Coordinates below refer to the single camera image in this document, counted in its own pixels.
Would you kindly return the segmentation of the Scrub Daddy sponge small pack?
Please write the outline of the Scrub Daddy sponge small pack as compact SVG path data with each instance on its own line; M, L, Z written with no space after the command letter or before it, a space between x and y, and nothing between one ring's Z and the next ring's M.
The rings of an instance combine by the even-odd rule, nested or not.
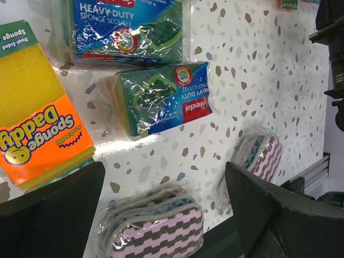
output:
M281 10L297 10L298 0L278 0L277 6Z

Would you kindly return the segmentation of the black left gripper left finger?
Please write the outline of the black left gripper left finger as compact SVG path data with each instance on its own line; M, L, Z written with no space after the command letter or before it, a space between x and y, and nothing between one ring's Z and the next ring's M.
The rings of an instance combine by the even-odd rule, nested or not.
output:
M1 257L82 257L105 177L102 162L1 204Z

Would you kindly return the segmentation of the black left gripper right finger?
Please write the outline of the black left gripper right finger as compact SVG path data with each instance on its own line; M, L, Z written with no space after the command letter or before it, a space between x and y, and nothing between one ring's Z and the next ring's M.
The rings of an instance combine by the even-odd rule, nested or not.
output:
M343 257L343 201L317 200L267 182L233 162L228 194L245 257Z

